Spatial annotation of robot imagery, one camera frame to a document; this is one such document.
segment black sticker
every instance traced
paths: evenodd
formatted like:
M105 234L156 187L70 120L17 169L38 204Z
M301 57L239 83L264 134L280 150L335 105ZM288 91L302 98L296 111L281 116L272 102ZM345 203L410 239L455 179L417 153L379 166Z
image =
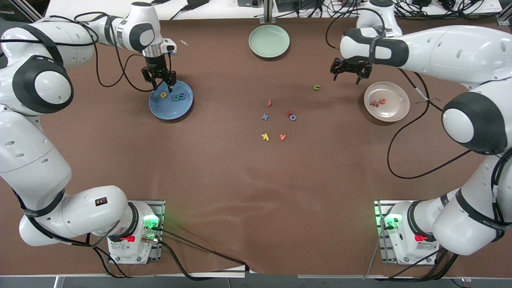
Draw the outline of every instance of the black sticker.
M100 206L103 204L107 204L108 202L106 201L106 197L103 197L103 198L98 198L98 199L94 200L94 203L96 204L96 206Z

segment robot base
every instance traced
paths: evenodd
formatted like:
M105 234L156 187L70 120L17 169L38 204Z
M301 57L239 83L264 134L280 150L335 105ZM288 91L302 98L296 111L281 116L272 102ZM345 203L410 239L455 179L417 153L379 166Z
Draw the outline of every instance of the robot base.
M145 239L154 239L156 231L148 229L148 226L157 226L159 219L153 213L149 205L140 201L130 201L139 212L139 221L132 236L133 242L123 240L121 242L109 242L110 256L118 264L146 264L152 250L152 244L142 241Z
M411 204L408 201L401 201L395 204L384 218L384 224L387 227L395 227L394 229L386 230L386 233L393 247L396 263L402 265L411 265L439 249L437 241L416 241L415 234L407 221L407 211ZM433 260L435 259L436 254L419 264L433 265L435 263Z

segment green light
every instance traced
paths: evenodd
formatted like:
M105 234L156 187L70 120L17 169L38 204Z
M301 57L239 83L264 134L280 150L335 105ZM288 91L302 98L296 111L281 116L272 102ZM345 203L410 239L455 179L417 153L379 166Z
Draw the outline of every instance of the green light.
M384 221L386 222L386 224L388 226L392 226L393 228L397 228L398 227L398 223L400 221L402 221L402 215L400 215L400 214L388 214L384 218Z
M149 229L158 226L159 219L156 215L146 215L143 219L144 227Z

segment black strap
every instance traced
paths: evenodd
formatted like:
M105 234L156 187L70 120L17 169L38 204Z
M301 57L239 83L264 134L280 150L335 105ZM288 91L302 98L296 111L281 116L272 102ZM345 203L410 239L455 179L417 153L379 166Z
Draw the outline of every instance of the black strap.
M16 192L14 192L14 194L16 194L16 197L18 198L18 200L21 200L20 196ZM50 204L48 204L48 206L44 207L43 209L31 210L31 209L24 209L22 207L23 213L28 218L37 218L37 217L45 216L48 213L52 212L53 209L55 209L55 207L57 207L59 202L62 200L62 197L64 197L64 189L62 191L60 191L57 195L55 195L55 198L53 198L53 201Z
M377 51L377 42L382 38L382 36L375 37L372 39L372 42L370 43L370 55L368 57L368 62L370 62L371 64L375 64L375 51Z
M423 201L414 201L411 204L411 206L409 206L409 209L407 209L407 222L409 223L409 226L411 227L411 230L414 232L415 235L421 235L423 237L426 237L426 242L434 242L436 241L434 235L428 234L427 232L420 229L420 227L416 223L416 220L414 220L414 210L416 209L416 206L420 204L420 202Z
M60 55L59 49L57 48L57 44L55 44L55 42L53 42L53 40L46 36L46 34L44 34L41 30L28 24L19 25L16 27L29 31L30 34L34 35L37 39L39 39L42 42L42 44L46 47L46 50L48 50L48 52L55 61L57 61L61 65L64 65L62 56Z
M450 200L448 200L448 193L441 195L441 203L443 204L443 207L446 207Z
M471 219L474 221L477 221L478 223L485 225L489 228L492 228L497 231L507 231L510 227L512 227L512 223L510 222L503 222L503 221L496 221L492 218L489 218L482 213L476 211L467 201L464 199L464 196L462 195L462 189L459 189L457 193L455 193L455 199L457 199L457 202L459 203L460 207L466 211L466 213L469 215Z
M104 28L104 30L103 30L103 31L104 31L104 33L105 33L105 39L106 39L106 41L107 41L110 45L112 45L112 46L114 46L114 42L112 41L112 37L110 36L110 32L111 32L111 31L110 31L110 25L112 24L112 21L113 21L114 19L116 19L116 18L119 18L119 17L108 15L108 16L106 17L106 21L105 21L105 28Z
M112 242L121 242L121 238L131 236L137 228L137 223L139 222L139 211L131 202L128 202L128 206L132 209L132 223L130 223L130 226L126 231L124 231L124 233L120 235L109 236L109 239Z

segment gray floor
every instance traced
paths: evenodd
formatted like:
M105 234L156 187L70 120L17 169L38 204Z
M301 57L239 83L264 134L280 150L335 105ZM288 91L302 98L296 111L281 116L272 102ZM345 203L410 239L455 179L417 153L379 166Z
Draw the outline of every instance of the gray floor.
M3 277L0 288L52 288L54 277ZM448 279L425 283L378 282L373 279L298 279L293 275L247 274L246 278L218 278L194 282L184 277L136 277L114 279L110 277L67 277L63 288L136 288L136 287L184 287L184 288L457 288ZM511 288L512 280L473 279L474 288Z

